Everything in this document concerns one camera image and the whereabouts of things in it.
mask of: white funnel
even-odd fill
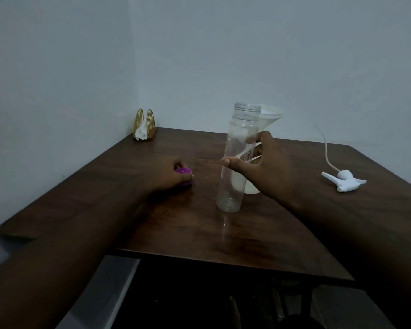
[[[266,127],[268,127],[270,124],[272,124],[274,121],[280,119],[285,113],[285,110],[283,108],[280,108],[278,106],[273,106],[273,105],[263,105],[260,104],[262,107],[262,110],[260,110],[260,116],[259,116],[259,132],[262,132],[265,130]],[[257,194],[260,191],[254,187],[254,185],[247,180],[247,183],[245,184],[245,194]]]

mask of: gray floor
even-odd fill
[[[283,310],[275,293],[279,320]],[[300,314],[301,297],[285,296],[289,314]],[[367,294],[358,289],[320,285],[313,290],[311,315],[328,329],[394,329]]]

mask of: white napkin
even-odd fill
[[[146,117],[143,119],[142,124],[135,131],[135,139],[148,139],[148,131],[146,129]]]

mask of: right hand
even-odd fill
[[[270,132],[259,132],[251,163],[237,157],[224,157],[221,164],[241,173],[266,196],[287,207],[296,201],[297,178],[290,156],[274,140]]]

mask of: hand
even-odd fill
[[[182,182],[192,181],[192,174],[175,172],[180,167],[186,167],[180,157],[165,156],[157,158],[143,171],[142,182],[145,189],[153,193],[159,190],[171,189]]]
[[[293,204],[296,199],[297,179],[295,166],[270,132],[259,132],[253,157],[262,155],[250,163],[237,157],[224,157],[221,164],[241,173],[266,196],[283,206]]]

